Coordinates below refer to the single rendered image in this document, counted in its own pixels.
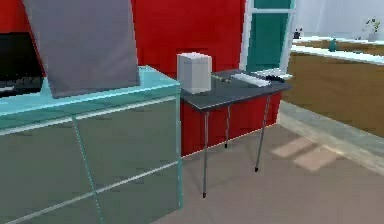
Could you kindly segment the dark grey side table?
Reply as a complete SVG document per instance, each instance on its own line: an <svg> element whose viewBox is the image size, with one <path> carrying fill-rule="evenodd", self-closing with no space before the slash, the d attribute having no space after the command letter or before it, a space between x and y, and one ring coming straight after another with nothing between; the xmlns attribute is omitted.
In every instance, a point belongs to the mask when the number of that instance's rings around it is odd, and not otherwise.
<svg viewBox="0 0 384 224"><path fill-rule="evenodd" d="M245 73L247 75L255 76L257 78L263 78L265 76L277 76L285 80L284 83L272 82L270 85L265 87L257 87L255 85L233 79L232 75L237 73ZM204 114L204 167L203 167L203 197L207 194L207 149L209 142L209 115L210 112L219 107L227 107L227 118L226 118L226 137L225 143L228 143L229 129L230 129L230 108L233 104L242 101L247 101L253 98L266 97L266 103L263 113L262 131L259 140L257 159L255 162L255 171L258 171L260 155L262 150L262 143L264 138L264 130L267 122L268 110L271 101L271 96L276 93L288 90L290 85L286 82L289 77L280 69L268 69L264 71L247 72L243 70L228 70L213 73L213 75L230 78L230 83L221 82L211 76L212 84L210 91L191 94L185 90L181 91L181 99L190 104L195 110Z"/></svg>

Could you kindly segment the teal chest of drawers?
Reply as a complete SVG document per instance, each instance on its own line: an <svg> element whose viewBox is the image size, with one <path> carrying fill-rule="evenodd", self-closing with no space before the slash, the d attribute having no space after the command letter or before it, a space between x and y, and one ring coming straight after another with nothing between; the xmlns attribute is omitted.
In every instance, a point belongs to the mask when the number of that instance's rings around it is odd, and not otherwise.
<svg viewBox="0 0 384 224"><path fill-rule="evenodd" d="M181 208L180 85L0 98L0 224L151 224Z"/></svg>

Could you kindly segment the grey leaning panel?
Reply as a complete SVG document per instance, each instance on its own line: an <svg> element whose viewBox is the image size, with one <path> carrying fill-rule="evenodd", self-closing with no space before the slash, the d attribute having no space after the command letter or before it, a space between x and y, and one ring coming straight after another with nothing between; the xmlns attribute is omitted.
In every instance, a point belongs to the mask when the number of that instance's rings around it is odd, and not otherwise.
<svg viewBox="0 0 384 224"><path fill-rule="evenodd" d="M55 98L140 84L131 0L22 0Z"/></svg>

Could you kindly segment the brown kitchen counter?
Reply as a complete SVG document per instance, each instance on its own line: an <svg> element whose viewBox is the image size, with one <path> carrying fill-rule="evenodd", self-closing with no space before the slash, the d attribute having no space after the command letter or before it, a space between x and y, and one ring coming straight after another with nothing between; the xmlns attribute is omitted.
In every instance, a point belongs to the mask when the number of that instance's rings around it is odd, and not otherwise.
<svg viewBox="0 0 384 224"><path fill-rule="evenodd" d="M283 100L384 137L384 41L297 40Z"/></svg>

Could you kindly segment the black television set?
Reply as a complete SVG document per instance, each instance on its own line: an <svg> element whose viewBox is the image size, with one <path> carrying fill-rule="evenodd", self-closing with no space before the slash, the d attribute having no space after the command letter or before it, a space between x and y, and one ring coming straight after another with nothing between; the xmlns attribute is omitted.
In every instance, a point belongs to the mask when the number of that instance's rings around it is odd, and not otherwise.
<svg viewBox="0 0 384 224"><path fill-rule="evenodd" d="M28 32L0 33L0 98L38 93L43 70Z"/></svg>

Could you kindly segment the house plant in white pot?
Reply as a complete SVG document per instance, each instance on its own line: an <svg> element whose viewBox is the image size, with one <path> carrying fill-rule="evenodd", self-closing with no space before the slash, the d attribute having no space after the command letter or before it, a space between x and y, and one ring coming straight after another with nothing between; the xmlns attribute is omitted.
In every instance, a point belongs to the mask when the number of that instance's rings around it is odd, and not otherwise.
<svg viewBox="0 0 384 224"><path fill-rule="evenodd" d="M375 42L377 40L380 24L381 22L376 18L371 18L365 23L365 28L368 31L367 40L369 42Z"/></svg>

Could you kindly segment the teal window with white frame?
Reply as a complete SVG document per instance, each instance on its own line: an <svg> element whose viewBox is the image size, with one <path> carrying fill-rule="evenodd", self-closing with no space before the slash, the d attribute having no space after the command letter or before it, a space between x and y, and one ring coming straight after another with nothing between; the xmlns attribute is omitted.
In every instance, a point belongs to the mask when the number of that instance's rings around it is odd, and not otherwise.
<svg viewBox="0 0 384 224"><path fill-rule="evenodd" d="M287 76L296 0L245 0L239 68Z"/></svg>

